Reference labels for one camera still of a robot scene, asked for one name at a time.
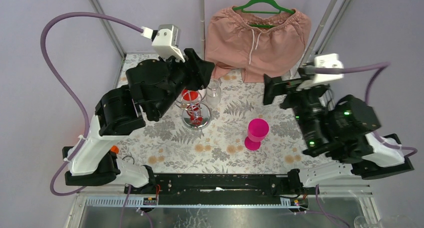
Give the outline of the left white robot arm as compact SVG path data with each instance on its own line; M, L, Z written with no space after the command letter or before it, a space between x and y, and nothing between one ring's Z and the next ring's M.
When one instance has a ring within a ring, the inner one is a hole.
M148 165L119 159L113 146L147 121L159 121L182 91L209 85L214 63L201 59L194 49L184 50L184 61L175 57L147 59L126 71L127 84L104 94L95 107L87 135L74 147L65 147L64 175L68 186L128 184L142 193L155 188Z

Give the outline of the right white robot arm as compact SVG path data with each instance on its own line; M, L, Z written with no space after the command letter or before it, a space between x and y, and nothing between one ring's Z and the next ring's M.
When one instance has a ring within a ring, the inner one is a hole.
M373 107L353 95L341 98L329 109L320 101L328 84L301 89L301 78L284 81L264 75L263 104L284 96L282 109L291 109L306 144L304 155L324 155L330 163L314 168L292 169L286 185L291 193L315 187L329 179L359 176L363 180L386 178L414 169L401 152L397 135L376 139L381 124Z

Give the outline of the pink plastic wine glass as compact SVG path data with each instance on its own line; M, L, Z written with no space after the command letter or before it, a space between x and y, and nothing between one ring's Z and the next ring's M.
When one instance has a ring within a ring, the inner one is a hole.
M269 131L269 124L265 120L260 118L251 120L247 127L247 137L244 140L246 149L250 151L259 150Z

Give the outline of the chrome wire glass rack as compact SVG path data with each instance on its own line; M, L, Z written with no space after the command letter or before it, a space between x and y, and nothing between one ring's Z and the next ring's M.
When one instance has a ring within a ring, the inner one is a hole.
M175 104L182 109L183 124L192 130L206 128L211 121L211 110L205 104L206 89L192 91L183 89Z

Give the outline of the clear wine glass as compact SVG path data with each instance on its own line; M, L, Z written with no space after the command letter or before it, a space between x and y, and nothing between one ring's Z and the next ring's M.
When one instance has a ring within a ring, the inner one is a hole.
M211 107L216 107L221 102L221 83L217 79L211 79L206 89L205 100Z

